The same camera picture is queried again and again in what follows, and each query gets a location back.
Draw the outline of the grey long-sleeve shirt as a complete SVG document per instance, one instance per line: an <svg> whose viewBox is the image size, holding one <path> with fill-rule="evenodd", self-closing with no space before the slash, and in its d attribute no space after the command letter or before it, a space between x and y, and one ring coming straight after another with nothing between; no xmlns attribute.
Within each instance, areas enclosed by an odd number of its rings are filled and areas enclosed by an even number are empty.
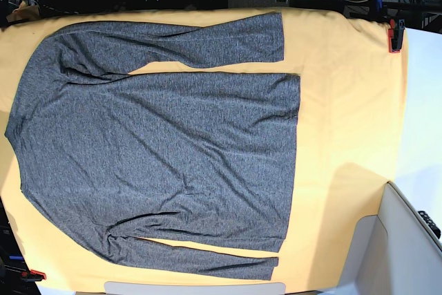
<svg viewBox="0 0 442 295"><path fill-rule="evenodd" d="M21 191L54 226L108 262L269 280L286 238L300 78L219 73L284 58L279 13L205 28L96 21L33 52L5 135Z"/></svg>

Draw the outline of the yellow table cloth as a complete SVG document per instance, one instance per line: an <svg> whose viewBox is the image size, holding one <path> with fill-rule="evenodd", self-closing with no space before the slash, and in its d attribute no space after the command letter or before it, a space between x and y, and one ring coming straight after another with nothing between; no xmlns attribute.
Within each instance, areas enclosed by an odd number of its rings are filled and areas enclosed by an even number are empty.
<svg viewBox="0 0 442 295"><path fill-rule="evenodd" d="M230 73L300 76L294 196L273 282L288 292L338 284L357 222L378 212L394 178L403 128L407 56L390 53L387 26L335 12L282 11L285 58L225 66ZM215 278L114 265L77 245L23 196L17 159L1 138L1 200L27 265L44 286L102 292L108 281L235 285Z"/></svg>

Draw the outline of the grey plate at edge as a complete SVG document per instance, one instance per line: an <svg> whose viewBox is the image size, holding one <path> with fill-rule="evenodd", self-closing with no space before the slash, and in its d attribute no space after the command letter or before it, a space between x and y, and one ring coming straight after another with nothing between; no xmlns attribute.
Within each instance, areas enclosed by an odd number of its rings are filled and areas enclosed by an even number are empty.
<svg viewBox="0 0 442 295"><path fill-rule="evenodd" d="M283 283L253 285L148 285L135 283L104 283L106 294L133 295L279 295L285 294Z"/></svg>

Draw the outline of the red black clamp right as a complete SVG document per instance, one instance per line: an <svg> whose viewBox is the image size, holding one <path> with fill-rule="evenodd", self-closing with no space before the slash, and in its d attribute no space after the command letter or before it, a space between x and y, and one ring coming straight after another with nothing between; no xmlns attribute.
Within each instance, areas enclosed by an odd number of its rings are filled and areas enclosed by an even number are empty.
<svg viewBox="0 0 442 295"><path fill-rule="evenodd" d="M405 32L404 19L391 19L388 29L389 52L399 53L403 46L403 35Z"/></svg>

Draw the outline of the red black clamp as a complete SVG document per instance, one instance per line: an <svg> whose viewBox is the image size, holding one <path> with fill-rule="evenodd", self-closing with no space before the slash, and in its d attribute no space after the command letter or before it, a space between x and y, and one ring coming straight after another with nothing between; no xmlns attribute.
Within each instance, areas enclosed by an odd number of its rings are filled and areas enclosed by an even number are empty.
<svg viewBox="0 0 442 295"><path fill-rule="evenodd" d="M46 280L46 274L35 270L21 272L20 279L23 282L40 282Z"/></svg>
<svg viewBox="0 0 442 295"><path fill-rule="evenodd" d="M388 29L389 52L399 53L403 46L403 35L405 32L404 19L391 19Z"/></svg>

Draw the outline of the black remote control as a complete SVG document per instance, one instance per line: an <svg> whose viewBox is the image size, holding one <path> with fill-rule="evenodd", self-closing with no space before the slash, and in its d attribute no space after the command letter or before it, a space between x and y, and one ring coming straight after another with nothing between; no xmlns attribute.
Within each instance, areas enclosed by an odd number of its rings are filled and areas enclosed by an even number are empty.
<svg viewBox="0 0 442 295"><path fill-rule="evenodd" d="M425 221L427 226L432 230L434 235L440 240L441 239L441 230L436 225L436 223L431 219L431 217L427 214L426 211L418 211L420 217Z"/></svg>

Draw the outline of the red black clamp left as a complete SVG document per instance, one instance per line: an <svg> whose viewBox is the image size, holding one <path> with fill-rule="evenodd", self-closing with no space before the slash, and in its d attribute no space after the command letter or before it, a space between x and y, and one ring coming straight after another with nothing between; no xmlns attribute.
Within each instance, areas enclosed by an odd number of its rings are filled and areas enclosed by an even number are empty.
<svg viewBox="0 0 442 295"><path fill-rule="evenodd" d="M40 282L46 280L46 274L35 270L21 272L20 279L23 282Z"/></svg>

